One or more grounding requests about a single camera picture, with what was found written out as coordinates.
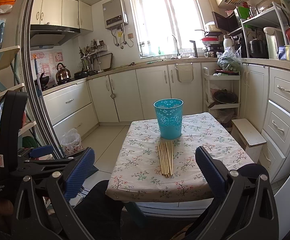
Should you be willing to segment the copper kettle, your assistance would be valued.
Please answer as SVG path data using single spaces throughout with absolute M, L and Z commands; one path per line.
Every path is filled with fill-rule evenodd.
M 70 71 L 66 68 L 64 64 L 58 63 L 56 69 L 57 69 L 56 81 L 58 85 L 62 85 L 71 80 Z

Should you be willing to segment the white thermos pot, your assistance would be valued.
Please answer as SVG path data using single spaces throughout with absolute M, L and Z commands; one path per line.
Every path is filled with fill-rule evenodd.
M 265 27 L 263 31 L 268 45 L 269 59 L 278 59 L 279 48 L 285 45 L 281 29 Z

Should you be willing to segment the floral plastic bag bin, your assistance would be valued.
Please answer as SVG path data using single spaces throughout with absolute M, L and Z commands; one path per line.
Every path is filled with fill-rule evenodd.
M 62 136 L 60 144 L 65 155 L 71 155 L 84 149 L 81 136 L 76 128 L 72 128 L 66 132 Z

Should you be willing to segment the white hanging door bin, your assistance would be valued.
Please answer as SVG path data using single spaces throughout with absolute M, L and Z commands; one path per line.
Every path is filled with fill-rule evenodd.
M 178 75 L 179 82 L 192 82 L 194 79 L 193 74 L 193 64 L 192 63 L 182 63 L 176 64 L 175 69 Z

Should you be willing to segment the black wok pan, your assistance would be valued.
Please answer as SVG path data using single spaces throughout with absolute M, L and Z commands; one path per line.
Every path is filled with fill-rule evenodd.
M 44 73 L 42 73 L 39 77 L 39 82 L 41 85 L 41 90 L 44 91 L 48 88 L 48 82 L 49 82 L 49 76 L 45 76 Z

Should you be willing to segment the turquoise perforated plastic basket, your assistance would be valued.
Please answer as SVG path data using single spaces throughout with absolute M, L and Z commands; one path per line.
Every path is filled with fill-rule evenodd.
M 154 102 L 161 137 L 174 140 L 181 136 L 182 107 L 181 99 L 162 99 Z

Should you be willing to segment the green vegetables plastic bag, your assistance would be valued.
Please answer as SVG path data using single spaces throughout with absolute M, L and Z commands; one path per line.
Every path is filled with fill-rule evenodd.
M 217 65 L 224 71 L 238 73 L 242 66 L 241 48 L 234 50 L 232 47 L 226 47 Z

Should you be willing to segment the range hood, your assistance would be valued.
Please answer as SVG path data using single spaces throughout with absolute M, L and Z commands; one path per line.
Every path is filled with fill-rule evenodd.
M 31 50 L 50 49 L 61 46 L 81 34 L 80 29 L 47 24 L 30 25 Z

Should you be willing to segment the floral white tablecloth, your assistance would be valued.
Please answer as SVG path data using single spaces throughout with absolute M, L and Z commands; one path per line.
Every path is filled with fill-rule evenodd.
M 108 182 L 106 194 L 123 202 L 189 202 L 212 197 L 212 191 L 195 161 L 203 146 L 228 170 L 252 159 L 230 133 L 210 114 L 185 115 L 181 136 L 173 140 L 173 174 L 161 172 L 156 119 L 131 123 Z

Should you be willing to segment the black microwave oven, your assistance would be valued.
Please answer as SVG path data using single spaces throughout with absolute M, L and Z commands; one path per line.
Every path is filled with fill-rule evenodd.
M 212 11 L 214 23 L 220 30 L 231 32 L 239 28 L 239 24 L 235 13 L 233 12 L 230 16 L 224 17 L 217 12 Z

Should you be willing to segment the white rolling storage cart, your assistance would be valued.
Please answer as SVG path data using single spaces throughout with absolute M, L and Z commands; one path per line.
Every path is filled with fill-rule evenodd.
M 216 116 L 230 109 L 233 115 L 240 113 L 241 75 L 225 73 L 221 69 L 202 67 L 204 111 Z

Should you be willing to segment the wall gas water heater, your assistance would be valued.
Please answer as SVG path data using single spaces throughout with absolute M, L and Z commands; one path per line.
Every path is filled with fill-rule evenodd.
M 111 30 L 122 24 L 128 24 L 123 0 L 110 0 L 102 5 L 105 28 Z

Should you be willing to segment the small white step stool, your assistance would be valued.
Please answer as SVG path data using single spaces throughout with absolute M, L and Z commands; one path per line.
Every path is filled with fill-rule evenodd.
M 254 163 L 257 163 L 266 140 L 247 119 L 232 120 L 232 137 Z

